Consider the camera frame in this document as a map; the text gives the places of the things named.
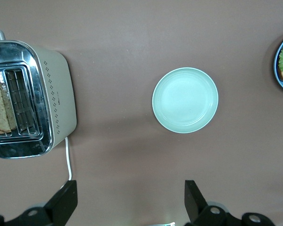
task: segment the empty plate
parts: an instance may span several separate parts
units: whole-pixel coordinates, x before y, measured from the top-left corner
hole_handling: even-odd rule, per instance
[[[165,128],[195,132],[207,125],[218,106],[218,91],[203,71],[184,67],[166,74],[154,89],[153,112]]]
[[[278,76],[278,62],[279,62],[279,54],[281,52],[281,50],[283,49],[283,42],[282,44],[280,45],[277,53],[275,54],[275,61],[274,61],[274,73],[275,73],[275,78],[277,79],[278,83],[283,87],[283,81],[281,81],[279,79],[279,76]]]

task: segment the screw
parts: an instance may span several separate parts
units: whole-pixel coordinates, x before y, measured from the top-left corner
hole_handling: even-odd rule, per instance
[[[250,220],[252,222],[255,222],[255,223],[260,223],[261,222],[260,218],[258,216],[256,216],[256,215],[250,215],[249,218],[250,218]]]
[[[214,214],[219,214],[220,210],[217,207],[212,207],[211,212],[214,213]]]
[[[32,210],[32,211],[30,211],[27,215],[28,216],[33,216],[33,215],[36,215],[38,213],[38,211],[37,210]]]

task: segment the power cord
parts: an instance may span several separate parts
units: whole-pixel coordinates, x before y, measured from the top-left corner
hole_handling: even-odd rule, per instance
[[[68,167],[68,173],[69,173],[69,179],[72,179],[72,171],[71,171],[71,163],[69,158],[69,144],[68,144],[68,137],[65,138],[65,145],[66,145],[66,160],[67,160],[67,167]]]

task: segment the toaster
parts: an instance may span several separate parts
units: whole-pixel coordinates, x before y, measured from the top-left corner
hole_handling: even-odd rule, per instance
[[[43,155],[74,131],[74,92],[60,53],[5,40],[0,31],[0,84],[16,119],[15,129],[0,134],[0,158]]]

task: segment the brown table surface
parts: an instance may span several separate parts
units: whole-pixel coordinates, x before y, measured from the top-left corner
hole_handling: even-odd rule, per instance
[[[184,181],[194,179],[235,217],[259,212],[283,226],[283,89],[273,73],[283,0],[1,0],[0,29],[69,63],[79,203],[67,225],[183,226]],[[205,71],[219,93],[212,121],[189,134],[162,127],[151,105],[179,67]],[[46,202],[67,178],[64,142],[0,159],[0,214]]]

